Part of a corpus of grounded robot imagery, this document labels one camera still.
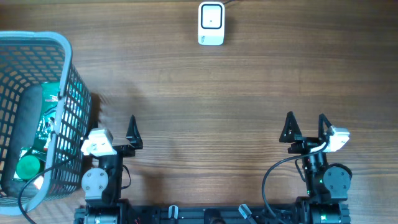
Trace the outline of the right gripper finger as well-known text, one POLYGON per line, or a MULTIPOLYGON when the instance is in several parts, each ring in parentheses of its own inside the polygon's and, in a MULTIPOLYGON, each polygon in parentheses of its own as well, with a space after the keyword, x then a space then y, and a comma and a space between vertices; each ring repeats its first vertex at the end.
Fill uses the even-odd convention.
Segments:
POLYGON ((325 129, 328 129, 332 124, 329 122, 327 117, 322 113, 319 115, 318 119, 318 138, 319 139, 324 139, 325 138, 325 129))
POLYGON ((295 119, 294 113, 287 113, 285 124, 280 134, 279 142, 293 143, 302 140, 302 133, 295 119))

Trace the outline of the green 3M glove package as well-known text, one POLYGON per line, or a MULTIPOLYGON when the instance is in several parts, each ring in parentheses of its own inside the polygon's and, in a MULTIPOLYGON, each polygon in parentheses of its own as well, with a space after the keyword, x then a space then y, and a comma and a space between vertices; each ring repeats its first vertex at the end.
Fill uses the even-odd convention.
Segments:
POLYGON ((43 83, 42 106, 40 119, 35 133, 33 148, 46 153, 49 148, 50 136, 55 126, 55 115, 58 105, 59 82, 43 83))

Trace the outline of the green lid jar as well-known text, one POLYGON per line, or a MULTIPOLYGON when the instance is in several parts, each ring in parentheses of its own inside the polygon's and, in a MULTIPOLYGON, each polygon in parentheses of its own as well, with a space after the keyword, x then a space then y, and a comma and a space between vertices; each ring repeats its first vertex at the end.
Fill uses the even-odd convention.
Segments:
POLYGON ((42 170, 42 162, 33 155, 22 157, 16 166, 16 174, 23 180, 30 180, 42 170))

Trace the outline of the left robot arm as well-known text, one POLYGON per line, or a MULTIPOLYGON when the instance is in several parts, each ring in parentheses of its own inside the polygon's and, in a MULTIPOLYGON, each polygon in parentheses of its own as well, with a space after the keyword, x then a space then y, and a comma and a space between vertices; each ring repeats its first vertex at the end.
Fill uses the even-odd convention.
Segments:
POLYGON ((128 143, 113 146, 108 129, 93 128, 83 140, 81 151, 98 160, 98 167, 86 171, 81 180, 85 192, 84 207, 75 210, 75 223, 140 223, 141 220, 129 200, 121 198, 125 157, 134 157, 143 148, 135 116, 131 116, 126 133, 128 143))

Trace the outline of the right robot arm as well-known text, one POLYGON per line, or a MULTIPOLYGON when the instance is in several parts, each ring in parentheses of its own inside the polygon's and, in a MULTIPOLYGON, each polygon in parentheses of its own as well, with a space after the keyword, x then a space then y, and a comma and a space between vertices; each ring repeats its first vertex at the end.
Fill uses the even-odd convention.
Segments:
POLYGON ((319 116, 318 136, 302 135, 293 112, 287 113, 280 142, 289 143, 289 154, 298 154, 302 161, 307 196, 297 197, 289 221, 291 223, 351 222, 345 201, 351 186, 352 171, 343 164, 329 164, 328 153, 340 150, 348 141, 346 128, 332 125, 324 114, 319 116))

